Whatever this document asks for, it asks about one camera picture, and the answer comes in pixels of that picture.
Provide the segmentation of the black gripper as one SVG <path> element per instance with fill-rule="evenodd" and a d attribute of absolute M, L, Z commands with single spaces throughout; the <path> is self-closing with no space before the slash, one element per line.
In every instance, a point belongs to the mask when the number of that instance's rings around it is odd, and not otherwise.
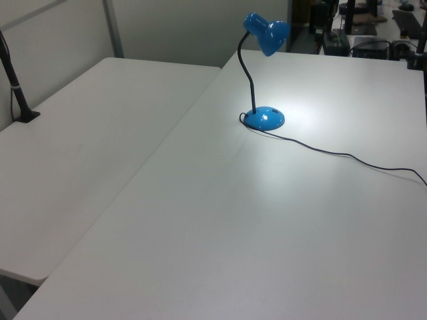
<path fill-rule="evenodd" d="M 317 31 L 323 31 L 332 24 L 334 18 L 334 3 L 333 2 L 314 2 L 310 5 L 310 33 L 314 34 Z M 316 33 L 314 41 L 316 43 L 325 43 L 326 33 Z"/>

